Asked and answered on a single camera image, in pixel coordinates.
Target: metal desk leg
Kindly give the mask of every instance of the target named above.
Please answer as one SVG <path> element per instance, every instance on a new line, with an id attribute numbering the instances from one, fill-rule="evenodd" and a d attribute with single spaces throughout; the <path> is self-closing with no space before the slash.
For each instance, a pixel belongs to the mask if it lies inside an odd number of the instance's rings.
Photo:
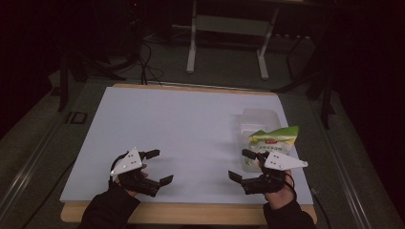
<path id="1" fill-rule="evenodd" d="M 196 25 L 197 20 L 197 1 L 193 1 L 193 17 L 191 19 L 191 45 L 190 51 L 188 52 L 188 60 L 187 60 L 187 73 L 194 72 L 194 63 L 196 60 Z"/>
<path id="2" fill-rule="evenodd" d="M 259 61 L 259 69 L 260 69 L 260 75 L 262 76 L 262 79 L 268 80 L 268 73 L 267 73 L 267 66 L 266 66 L 266 61 L 265 61 L 265 53 L 267 49 L 267 44 L 268 41 L 270 40 L 271 33 L 274 28 L 274 23 L 276 22 L 276 18 L 278 15 L 279 9 L 276 8 L 274 10 L 273 16 L 271 18 L 270 23 L 268 23 L 266 35 L 265 35 L 265 42 L 263 43 L 263 46 L 260 50 L 257 51 L 257 59 Z"/>

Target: clear plastic container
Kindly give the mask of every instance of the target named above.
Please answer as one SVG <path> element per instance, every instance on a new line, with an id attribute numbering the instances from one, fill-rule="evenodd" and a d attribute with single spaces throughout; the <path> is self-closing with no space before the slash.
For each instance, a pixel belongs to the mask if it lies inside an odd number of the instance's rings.
<path id="1" fill-rule="evenodd" d="M 271 132 L 281 128 L 280 119 L 276 112 L 264 109 L 245 109 L 240 117 L 240 154 L 242 149 L 249 149 L 249 136 L 257 131 Z M 248 173 L 260 173 L 257 160 L 242 156 L 242 167 Z"/>

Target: floor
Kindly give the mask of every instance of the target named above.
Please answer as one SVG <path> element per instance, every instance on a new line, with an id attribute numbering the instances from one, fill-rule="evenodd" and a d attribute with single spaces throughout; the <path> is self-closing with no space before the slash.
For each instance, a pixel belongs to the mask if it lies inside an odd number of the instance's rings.
<path id="1" fill-rule="evenodd" d="M 149 56 L 146 76 L 149 84 L 198 85 L 270 91 L 291 82 L 286 57 L 293 45 L 288 37 L 271 39 L 266 53 L 270 79 L 260 78 L 254 42 L 233 44 L 200 33 L 196 67 L 185 72 L 189 30 L 179 29 L 171 42 L 151 34 L 144 39 L 141 56 Z M 291 56 L 292 73 L 305 65 L 313 46 L 306 40 Z M 142 68 L 132 66 L 117 73 L 128 83 L 139 83 Z M 47 94 L 0 142 L 0 228 L 76 228 L 77 223 L 60 219 L 59 201 L 72 162 L 80 151 L 91 120 L 106 87 L 116 81 L 89 70 L 86 83 L 70 84 L 70 102 L 61 113 L 59 97 Z M 58 72 L 50 75 L 58 85 Z M 318 228 L 404 228 L 391 201 L 379 182 L 355 129 L 345 115 L 339 95 L 332 94 L 330 129 L 319 118 L 322 98 L 309 100 L 308 85 L 279 94 L 290 125 L 299 125 L 296 147 L 311 162 L 306 170 L 309 184 L 319 194 L 315 203 Z M 66 123 L 69 112 L 88 114 L 84 124 Z M 184 225 L 137 225 L 136 228 L 177 229 Z M 203 228 L 191 225 L 186 228 Z M 212 225 L 210 228 L 252 228 Z"/>

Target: dark background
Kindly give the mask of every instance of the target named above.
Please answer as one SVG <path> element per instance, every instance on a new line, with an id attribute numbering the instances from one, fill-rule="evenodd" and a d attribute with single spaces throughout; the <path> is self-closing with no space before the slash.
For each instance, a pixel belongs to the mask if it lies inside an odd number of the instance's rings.
<path id="1" fill-rule="evenodd" d="M 100 38 L 100 33 L 118 30 L 114 34 L 119 34 L 125 27 L 111 28 L 97 21 L 95 15 L 104 13 L 116 20 L 115 25 L 126 25 L 129 19 L 123 16 L 127 13 L 122 8 L 124 1 L 114 1 L 119 5 L 116 8 L 111 5 L 113 1 L 98 2 L 105 5 L 96 9 L 92 1 L 2 1 L 0 137 L 50 91 L 48 76 L 59 69 L 63 51 L 60 37 L 74 40 L 94 57 L 122 51 L 122 47 L 115 46 L 116 37 L 106 41 Z M 148 1 L 144 23 L 169 36 L 171 24 L 189 25 L 190 9 L 188 0 Z M 302 33 L 303 27 L 298 22 L 303 21 L 300 16 L 308 15 L 305 9 L 284 10 L 275 31 Z M 404 3 L 399 1 L 347 1 L 334 25 L 336 28 L 331 28 L 335 33 L 324 41 L 333 60 L 333 88 L 339 92 L 375 170 L 403 219 L 404 11 Z"/>

